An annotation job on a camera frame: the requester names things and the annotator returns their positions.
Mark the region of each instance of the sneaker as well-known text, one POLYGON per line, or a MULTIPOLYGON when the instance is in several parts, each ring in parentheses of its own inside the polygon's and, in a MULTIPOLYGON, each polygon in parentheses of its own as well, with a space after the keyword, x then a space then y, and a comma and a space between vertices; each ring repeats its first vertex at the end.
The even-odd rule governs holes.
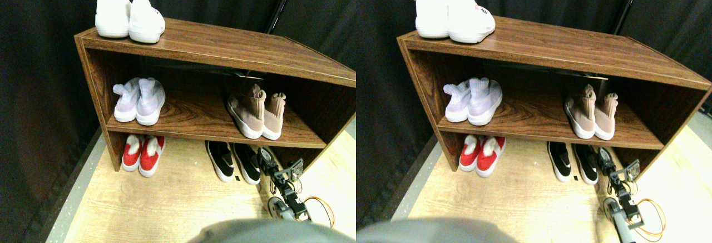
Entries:
POLYGON ((467 120, 468 107, 470 104, 470 82, 463 81, 460 85, 445 85, 443 90, 450 98, 450 103, 445 108, 445 118, 451 123, 458 123, 467 120))
POLYGON ((473 44, 494 32, 494 17, 474 0, 448 0, 447 8, 450 39, 473 44))
POLYGON ((282 124, 284 123, 284 101, 287 95, 275 93, 269 100, 265 101, 265 127, 262 129, 262 136, 270 140, 277 140, 282 136, 282 124))
POLYGON ((124 155, 121 157, 121 167, 127 172, 133 172, 138 168, 138 158, 143 151, 143 136, 129 135, 126 139, 126 147, 124 147, 124 155))
POLYGON ((136 121, 145 126, 152 126, 158 121, 163 103, 166 102, 166 91, 160 81, 154 78, 139 80, 141 98, 138 100, 136 121))
POLYGON ((151 7, 148 0, 134 0, 129 21, 129 37, 142 43, 156 43, 166 29, 161 12, 151 7))
POLYGON ((96 32, 102 37, 126 37, 129 35, 130 12, 129 0, 96 0, 96 32))
POLYGON ((494 112, 502 103, 502 88, 497 81, 471 78, 470 93, 467 120, 473 125, 484 126, 492 120, 494 112))
POLYGON ((163 155, 163 149, 166 148, 166 138, 162 136, 148 136, 146 144, 141 152, 141 162, 138 167, 138 172, 144 177, 152 177, 158 168, 158 160, 163 155))
POLYGON ((133 78, 126 85, 114 85, 114 93, 121 96, 114 107, 114 118, 122 123, 133 121, 138 109, 139 78, 133 78))
POLYGON ((230 182, 234 178, 234 165, 232 164, 232 152, 225 142, 205 141, 205 149, 208 151, 210 161, 213 161, 215 173, 223 182, 230 182))
POLYGON ((603 103, 596 105, 596 109, 593 113, 596 119, 595 135, 600 139, 610 140, 616 131, 616 119, 614 115, 618 107, 617 99, 618 95, 616 93, 609 93, 603 98, 603 103))
POLYGON ((581 144, 571 144, 571 148, 574 150, 576 161, 579 164, 581 179, 589 185, 595 185, 598 182, 598 170, 593 149, 591 146, 581 144))
POLYGON ((423 38, 448 37, 448 0, 415 1, 415 29, 423 38))
POLYGON ((504 154, 504 147, 507 146, 507 139, 501 136, 488 136, 483 143, 482 151, 477 157, 477 175, 489 177, 494 172, 497 161, 504 154))
POLYGON ((569 162, 569 151, 566 143, 547 142, 546 149, 551 157, 551 165, 554 167, 554 174, 561 182, 571 180, 571 162, 569 162))
POLYGON ((580 95, 566 98, 564 110, 569 116, 571 128, 576 136, 588 139, 592 138, 596 132, 596 117, 594 108, 596 103, 596 93, 591 85, 586 85, 585 90, 580 95))
POLYGON ((483 141, 479 136, 468 135, 460 154, 460 170, 471 172, 477 166, 478 153, 482 152, 483 141))
POLYGON ((256 155, 252 147, 246 144, 230 143, 230 151, 235 154, 237 161, 240 163, 242 178, 245 179, 245 182, 250 185, 259 184, 260 169, 252 161, 256 155))
POLYGON ((236 93, 228 98, 227 111, 246 138, 257 139, 262 136, 266 97, 264 90, 253 85, 247 95, 236 93))

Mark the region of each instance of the wooden shoe rack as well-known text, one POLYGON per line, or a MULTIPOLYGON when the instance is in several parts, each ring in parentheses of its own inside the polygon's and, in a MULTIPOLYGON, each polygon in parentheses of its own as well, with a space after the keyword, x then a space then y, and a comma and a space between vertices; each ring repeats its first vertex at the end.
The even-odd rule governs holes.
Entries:
POLYGON ((646 169, 673 141, 710 93, 710 81, 630 37, 495 17, 497 28, 478 44, 424 39, 398 44, 440 146, 453 171, 467 134, 612 146, 623 164, 646 169), (607 78, 619 95, 610 141, 578 138, 562 101, 573 75, 607 78), (445 119, 448 83, 471 77, 498 81, 503 101, 492 121, 473 126, 445 119))
POLYGON ((283 164, 301 157, 308 168, 356 114, 356 73, 285 37, 166 19, 157 44, 99 37, 96 28, 74 40, 117 171, 130 133, 272 146, 283 164), (152 67, 142 57, 267 73, 260 87, 268 95, 287 95, 282 136, 252 140, 240 133, 224 106, 221 83, 227 76, 152 67), (158 122, 117 122, 113 111, 119 96, 112 86, 149 76, 161 81, 167 94, 158 122))

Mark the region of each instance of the black and white shoe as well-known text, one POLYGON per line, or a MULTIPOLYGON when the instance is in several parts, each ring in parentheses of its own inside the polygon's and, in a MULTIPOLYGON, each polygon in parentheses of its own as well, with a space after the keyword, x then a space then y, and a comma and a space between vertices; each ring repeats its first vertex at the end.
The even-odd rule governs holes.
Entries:
POLYGON ((255 151, 246 144, 230 143, 230 151, 237 156, 237 161, 242 169, 242 177, 250 185, 260 183, 260 169, 252 163, 251 158, 254 157, 255 151))
POLYGON ((232 163, 232 153, 227 147, 227 143, 218 141, 205 141, 205 149, 208 151, 210 160, 213 161, 215 173, 223 182, 232 181, 235 174, 232 163))
POLYGON ((566 143, 547 142, 546 148, 549 150, 551 165, 554 173, 561 182, 571 180, 571 162, 569 162, 569 151, 566 150, 566 143))
POLYGON ((595 185, 598 182, 598 170, 593 149, 591 146, 581 144, 571 144, 571 148, 574 150, 576 161, 579 164, 581 179, 589 185, 595 185))

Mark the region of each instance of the wooden shelf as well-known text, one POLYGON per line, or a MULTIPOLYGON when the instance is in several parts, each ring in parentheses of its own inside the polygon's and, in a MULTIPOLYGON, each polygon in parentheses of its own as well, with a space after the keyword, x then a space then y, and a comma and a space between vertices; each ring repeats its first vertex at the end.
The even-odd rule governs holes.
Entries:
POLYGON ((603 73, 697 90, 710 88, 704 77, 630 37, 505 17, 495 17, 495 21, 496 30, 478 44, 424 39, 417 32, 399 39, 411 50, 603 73))
POLYGON ((664 147, 655 134, 622 101, 616 109, 616 132, 612 139, 597 137, 582 139, 571 129, 559 96, 521 91, 506 91, 492 121, 485 126, 473 126, 468 121, 451 123, 442 118, 440 131, 506 136, 541 141, 578 143, 595 146, 615 146, 644 149, 664 147))
POLYGON ((249 139, 240 133, 222 98, 216 93, 167 91, 166 103, 158 122, 143 126, 137 121, 120 123, 111 116, 109 131, 153 134, 199 140, 245 143, 265 146, 324 148, 326 143, 289 107, 285 108, 282 136, 276 141, 260 137, 249 139))
POLYGON ((96 29, 78 37, 87 49, 244 68, 356 87, 356 72, 292 39, 178 19, 165 20, 166 31, 156 44, 99 37, 96 29))

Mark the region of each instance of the red shoe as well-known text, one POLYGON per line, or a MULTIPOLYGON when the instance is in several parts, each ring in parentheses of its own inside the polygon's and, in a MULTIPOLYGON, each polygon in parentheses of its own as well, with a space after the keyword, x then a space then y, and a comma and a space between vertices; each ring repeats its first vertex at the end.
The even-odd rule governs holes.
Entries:
POLYGON ((460 154, 460 170, 471 172, 477 166, 477 156, 482 152, 483 141, 481 137, 469 135, 465 138, 465 147, 460 154))
POLYGON ((124 147, 124 156, 121 157, 121 167, 128 172, 133 172, 138 168, 138 158, 143 151, 143 136, 129 135, 126 139, 126 147, 124 147))
POLYGON ((148 136, 141 151, 141 162, 138 171, 144 177, 152 177, 158 168, 158 159, 166 147, 166 139, 162 136, 148 136))
POLYGON ((477 174, 481 177, 489 177, 494 172, 497 161, 504 154, 504 147, 507 146, 507 139, 501 136, 488 136, 487 141, 482 146, 482 152, 477 157, 477 174))

